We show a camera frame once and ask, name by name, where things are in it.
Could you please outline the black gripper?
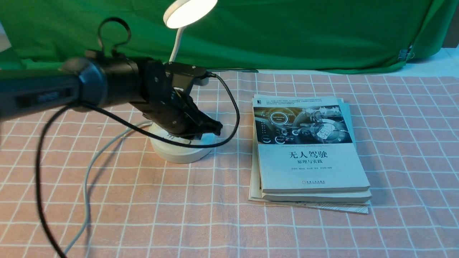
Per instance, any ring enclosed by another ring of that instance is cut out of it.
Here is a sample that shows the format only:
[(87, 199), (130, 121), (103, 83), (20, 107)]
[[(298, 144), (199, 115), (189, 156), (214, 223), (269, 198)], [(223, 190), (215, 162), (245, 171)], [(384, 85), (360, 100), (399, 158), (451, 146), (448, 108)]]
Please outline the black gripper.
[(139, 97), (130, 104), (146, 119), (174, 137), (195, 140), (206, 133), (220, 136), (223, 124), (198, 111), (189, 95), (172, 86), (161, 61), (146, 59), (139, 62), (138, 67)]

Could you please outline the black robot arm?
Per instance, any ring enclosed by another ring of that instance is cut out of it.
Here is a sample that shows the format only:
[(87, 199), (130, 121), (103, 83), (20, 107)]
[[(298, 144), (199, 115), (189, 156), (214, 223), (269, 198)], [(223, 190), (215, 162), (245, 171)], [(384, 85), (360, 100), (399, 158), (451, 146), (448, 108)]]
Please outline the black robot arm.
[(151, 57), (72, 58), (57, 70), (2, 70), (1, 122), (60, 106), (88, 112), (131, 104), (174, 137), (219, 136), (222, 124), (197, 108), (190, 96), (205, 68), (165, 64)]

